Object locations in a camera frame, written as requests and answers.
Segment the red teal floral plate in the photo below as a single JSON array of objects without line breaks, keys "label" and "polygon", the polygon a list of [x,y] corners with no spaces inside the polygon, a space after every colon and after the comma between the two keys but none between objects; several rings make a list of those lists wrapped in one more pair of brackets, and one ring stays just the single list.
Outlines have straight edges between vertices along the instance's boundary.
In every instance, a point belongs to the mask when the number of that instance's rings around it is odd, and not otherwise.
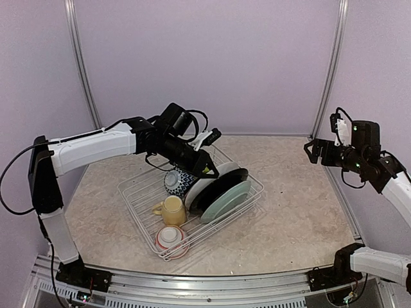
[{"label": "red teal floral plate", "polygon": [[[236,162],[226,162],[226,163],[220,164],[216,168],[219,172],[218,177],[221,177],[230,171],[239,169],[240,167]],[[203,191],[209,184],[213,183],[215,180],[216,180],[215,178],[198,179],[185,195],[184,204],[186,208],[189,209],[193,200],[201,193],[201,191]]]}]

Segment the black plate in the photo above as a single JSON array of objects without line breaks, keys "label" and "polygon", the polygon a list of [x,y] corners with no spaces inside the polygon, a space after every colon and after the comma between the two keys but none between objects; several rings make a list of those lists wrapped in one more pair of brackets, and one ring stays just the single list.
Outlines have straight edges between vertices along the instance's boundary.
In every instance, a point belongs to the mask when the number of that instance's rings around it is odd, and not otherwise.
[{"label": "black plate", "polygon": [[248,175],[249,171],[246,168],[238,168],[217,178],[195,197],[189,212],[196,215],[203,214],[217,198],[235,185],[245,181]]}]

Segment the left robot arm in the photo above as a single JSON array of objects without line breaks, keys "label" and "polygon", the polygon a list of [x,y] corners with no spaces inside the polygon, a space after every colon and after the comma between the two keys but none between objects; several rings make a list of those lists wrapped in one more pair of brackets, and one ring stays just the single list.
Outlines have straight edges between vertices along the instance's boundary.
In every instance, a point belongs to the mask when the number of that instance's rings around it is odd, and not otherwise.
[{"label": "left robot arm", "polygon": [[200,130],[195,110],[170,103],[160,115],[149,119],[130,117],[72,137],[47,140],[39,136],[20,153],[31,152],[28,181],[32,211],[36,212],[44,237],[65,266],[64,273],[81,286],[90,279],[82,265],[66,217],[58,177],[108,158],[144,154],[160,155],[173,166],[197,177],[218,178],[219,172],[202,149],[221,135],[217,129]]}]

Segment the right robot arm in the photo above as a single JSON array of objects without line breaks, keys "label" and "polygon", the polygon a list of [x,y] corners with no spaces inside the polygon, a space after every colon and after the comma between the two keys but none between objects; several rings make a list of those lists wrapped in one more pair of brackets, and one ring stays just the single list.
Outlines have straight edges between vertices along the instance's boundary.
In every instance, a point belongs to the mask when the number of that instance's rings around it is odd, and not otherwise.
[{"label": "right robot arm", "polygon": [[[365,120],[342,117],[338,107],[330,116],[336,139],[313,139],[304,145],[312,164],[338,167],[342,174],[353,172],[361,183],[370,184],[410,222],[410,175],[406,167],[380,144],[380,126]],[[410,257],[374,250],[353,243],[335,253],[332,266],[307,273],[311,291],[358,282],[371,274],[410,289]]]}]

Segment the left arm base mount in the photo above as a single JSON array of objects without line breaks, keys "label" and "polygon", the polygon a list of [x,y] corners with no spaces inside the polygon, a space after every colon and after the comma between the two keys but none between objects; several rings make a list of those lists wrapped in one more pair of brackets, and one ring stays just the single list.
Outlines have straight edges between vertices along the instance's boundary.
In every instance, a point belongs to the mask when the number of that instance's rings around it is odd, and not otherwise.
[{"label": "left arm base mount", "polygon": [[59,282],[104,293],[109,290],[111,278],[111,272],[87,267],[81,259],[68,264],[61,262],[56,274]]}]

